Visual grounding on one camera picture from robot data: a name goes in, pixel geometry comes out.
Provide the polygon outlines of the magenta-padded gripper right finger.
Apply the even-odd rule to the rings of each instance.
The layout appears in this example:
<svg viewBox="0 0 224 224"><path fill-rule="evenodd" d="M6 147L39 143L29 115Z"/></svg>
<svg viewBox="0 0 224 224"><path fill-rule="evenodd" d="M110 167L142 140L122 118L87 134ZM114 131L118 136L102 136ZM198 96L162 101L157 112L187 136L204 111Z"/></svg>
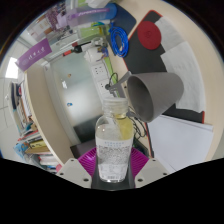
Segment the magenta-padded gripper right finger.
<svg viewBox="0 0 224 224"><path fill-rule="evenodd" d="M149 159L139 150L132 149L129 172L132 188L141 188L168 175L169 172L157 159Z"/></svg>

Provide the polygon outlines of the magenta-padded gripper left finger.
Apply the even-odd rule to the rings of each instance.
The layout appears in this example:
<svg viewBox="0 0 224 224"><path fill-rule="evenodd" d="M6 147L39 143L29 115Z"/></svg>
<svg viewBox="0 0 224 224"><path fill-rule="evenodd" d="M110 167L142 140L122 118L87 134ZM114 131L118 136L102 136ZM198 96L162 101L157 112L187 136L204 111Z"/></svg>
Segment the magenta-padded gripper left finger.
<svg viewBox="0 0 224 224"><path fill-rule="evenodd" d="M62 166L57 175L83 188L96 189L99 184L96 168L96 149L93 148L78 159L70 158Z"/></svg>

